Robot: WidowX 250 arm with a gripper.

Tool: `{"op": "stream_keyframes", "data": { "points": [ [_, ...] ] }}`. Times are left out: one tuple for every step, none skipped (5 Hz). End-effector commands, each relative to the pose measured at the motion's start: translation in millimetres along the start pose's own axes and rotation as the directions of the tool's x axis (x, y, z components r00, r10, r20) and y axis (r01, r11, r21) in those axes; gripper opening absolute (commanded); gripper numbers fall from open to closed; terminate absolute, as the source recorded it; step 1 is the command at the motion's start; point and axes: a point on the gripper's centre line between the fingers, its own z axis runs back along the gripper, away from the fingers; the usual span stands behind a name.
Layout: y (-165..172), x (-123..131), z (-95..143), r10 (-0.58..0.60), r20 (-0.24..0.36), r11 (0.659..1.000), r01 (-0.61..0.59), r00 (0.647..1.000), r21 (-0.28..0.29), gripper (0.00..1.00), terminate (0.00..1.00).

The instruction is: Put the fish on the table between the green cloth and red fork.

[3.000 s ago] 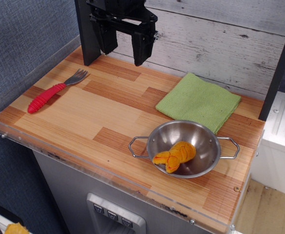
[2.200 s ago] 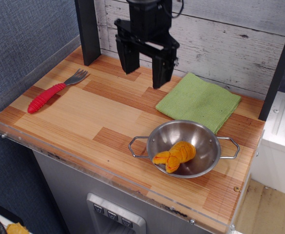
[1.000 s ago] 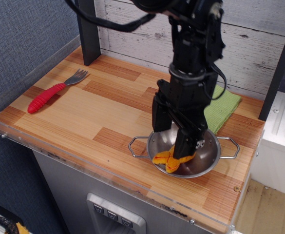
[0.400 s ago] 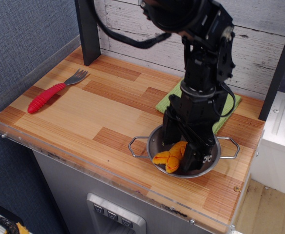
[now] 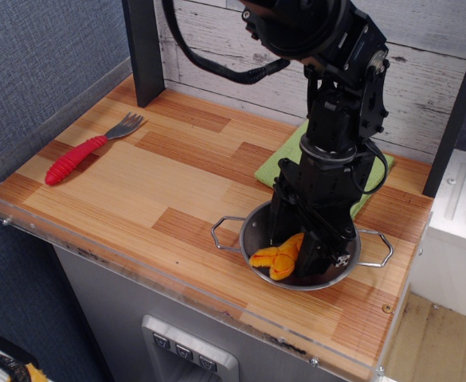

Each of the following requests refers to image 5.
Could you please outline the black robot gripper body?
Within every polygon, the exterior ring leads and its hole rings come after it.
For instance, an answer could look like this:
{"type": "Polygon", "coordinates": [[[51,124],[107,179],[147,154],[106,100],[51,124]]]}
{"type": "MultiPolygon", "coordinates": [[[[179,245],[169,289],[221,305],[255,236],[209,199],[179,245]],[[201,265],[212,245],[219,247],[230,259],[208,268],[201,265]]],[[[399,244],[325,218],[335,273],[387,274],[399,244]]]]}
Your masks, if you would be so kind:
{"type": "Polygon", "coordinates": [[[300,162],[279,161],[274,193],[294,191],[304,234],[311,232],[331,248],[331,261],[358,238],[350,209],[360,201],[374,164],[374,154],[361,149],[351,161],[335,164],[303,152],[300,162]]]}

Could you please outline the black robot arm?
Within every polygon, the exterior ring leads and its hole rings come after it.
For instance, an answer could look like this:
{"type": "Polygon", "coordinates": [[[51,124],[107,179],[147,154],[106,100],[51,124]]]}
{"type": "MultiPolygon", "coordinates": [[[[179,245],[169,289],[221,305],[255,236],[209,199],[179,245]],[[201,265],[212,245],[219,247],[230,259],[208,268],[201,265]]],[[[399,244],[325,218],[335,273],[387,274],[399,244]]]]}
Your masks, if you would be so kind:
{"type": "Polygon", "coordinates": [[[301,157],[279,161],[270,236],[279,243],[303,231],[297,277],[343,267],[357,237],[351,208],[382,158],[372,137],[387,116],[386,38],[349,1],[247,1],[245,22],[265,48],[299,61],[307,78],[301,157]]]}

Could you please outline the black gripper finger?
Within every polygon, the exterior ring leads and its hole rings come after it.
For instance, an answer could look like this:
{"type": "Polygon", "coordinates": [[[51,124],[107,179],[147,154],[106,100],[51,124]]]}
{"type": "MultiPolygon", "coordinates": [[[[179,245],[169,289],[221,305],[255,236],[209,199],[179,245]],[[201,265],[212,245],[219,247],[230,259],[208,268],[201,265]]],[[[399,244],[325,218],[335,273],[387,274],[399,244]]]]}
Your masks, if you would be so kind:
{"type": "Polygon", "coordinates": [[[331,265],[331,248],[315,234],[304,234],[295,274],[299,278],[324,274],[331,265]]]}
{"type": "Polygon", "coordinates": [[[269,237],[271,244],[279,245],[291,236],[304,232],[297,213],[296,193],[274,193],[269,213],[269,237]]]}

